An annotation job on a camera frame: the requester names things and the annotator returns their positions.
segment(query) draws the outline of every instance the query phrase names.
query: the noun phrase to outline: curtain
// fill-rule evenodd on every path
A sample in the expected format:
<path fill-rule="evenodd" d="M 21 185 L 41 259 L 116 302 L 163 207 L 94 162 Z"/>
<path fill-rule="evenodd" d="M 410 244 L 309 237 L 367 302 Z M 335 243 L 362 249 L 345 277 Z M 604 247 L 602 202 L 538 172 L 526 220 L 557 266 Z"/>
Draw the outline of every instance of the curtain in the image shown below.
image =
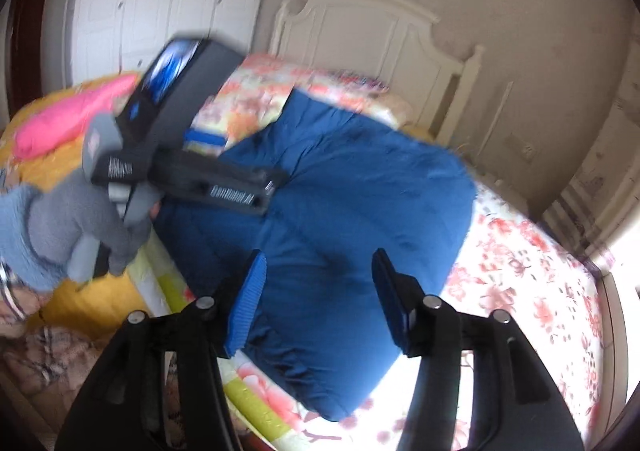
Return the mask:
<path fill-rule="evenodd" d="M 611 247 L 640 223 L 640 14 L 609 116 L 578 171 L 540 222 L 596 277 L 613 267 Z"/>

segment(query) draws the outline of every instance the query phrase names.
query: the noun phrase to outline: pink pillow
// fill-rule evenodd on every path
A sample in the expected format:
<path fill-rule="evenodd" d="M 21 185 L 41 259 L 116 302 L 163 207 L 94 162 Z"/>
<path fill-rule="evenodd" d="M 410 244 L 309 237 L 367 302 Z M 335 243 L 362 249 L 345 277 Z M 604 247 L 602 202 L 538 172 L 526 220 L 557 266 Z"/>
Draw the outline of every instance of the pink pillow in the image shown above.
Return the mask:
<path fill-rule="evenodd" d="M 34 158 L 84 134 L 95 114 L 110 112 L 113 99 L 129 94 L 138 76 L 119 76 L 93 90 L 61 99 L 23 124 L 15 134 L 14 156 Z"/>

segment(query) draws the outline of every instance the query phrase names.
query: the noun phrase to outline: blue blanket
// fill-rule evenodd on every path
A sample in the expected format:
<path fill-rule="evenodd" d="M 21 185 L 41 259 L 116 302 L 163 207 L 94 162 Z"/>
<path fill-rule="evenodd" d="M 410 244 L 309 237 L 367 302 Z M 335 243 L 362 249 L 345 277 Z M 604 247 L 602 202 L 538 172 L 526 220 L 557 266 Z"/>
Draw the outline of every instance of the blue blanket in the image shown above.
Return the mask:
<path fill-rule="evenodd" d="M 468 230 L 475 186 L 440 147 L 294 91 L 280 118 L 220 157 L 278 166 L 290 182 L 265 216 L 166 199 L 156 230 L 196 295 L 242 271 L 253 249 L 267 279 L 244 351 L 329 420 L 386 374 L 392 342 L 371 277 L 379 247 L 438 294 Z"/>

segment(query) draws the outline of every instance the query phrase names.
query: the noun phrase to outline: silver bolt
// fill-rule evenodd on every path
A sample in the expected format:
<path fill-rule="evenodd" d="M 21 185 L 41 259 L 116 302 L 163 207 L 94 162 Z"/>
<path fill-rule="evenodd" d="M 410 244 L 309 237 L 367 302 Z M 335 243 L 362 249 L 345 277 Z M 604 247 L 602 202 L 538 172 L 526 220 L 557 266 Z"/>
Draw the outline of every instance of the silver bolt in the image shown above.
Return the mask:
<path fill-rule="evenodd" d="M 127 321 L 132 325 L 137 325 L 138 323 L 142 323 L 145 318 L 146 314 L 142 312 L 142 310 L 135 310 L 127 316 Z"/>
<path fill-rule="evenodd" d="M 433 308 L 434 310 L 439 309 L 442 306 L 442 300 L 434 295 L 425 296 L 422 300 L 424 306 L 427 308 Z"/>
<path fill-rule="evenodd" d="M 196 307 L 201 310 L 206 310 L 207 308 L 211 308 L 216 304 L 216 300 L 214 300 L 211 296 L 203 296 L 198 298 L 196 301 Z"/>
<path fill-rule="evenodd" d="M 501 308 L 496 310 L 493 316 L 498 323 L 507 324 L 511 321 L 511 316 L 509 315 L 509 313 L 506 310 L 502 310 Z"/>

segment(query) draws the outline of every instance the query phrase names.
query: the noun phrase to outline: white headboard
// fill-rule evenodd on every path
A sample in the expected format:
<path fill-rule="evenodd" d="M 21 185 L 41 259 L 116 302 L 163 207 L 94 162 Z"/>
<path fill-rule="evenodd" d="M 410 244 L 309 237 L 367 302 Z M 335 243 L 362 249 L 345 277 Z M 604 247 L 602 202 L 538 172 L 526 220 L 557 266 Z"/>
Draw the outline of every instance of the white headboard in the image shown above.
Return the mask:
<path fill-rule="evenodd" d="M 414 107 L 413 122 L 448 145 L 478 72 L 484 47 L 466 61 L 436 49 L 438 18 L 408 0 L 286 0 L 270 54 L 316 68 L 377 77 Z"/>

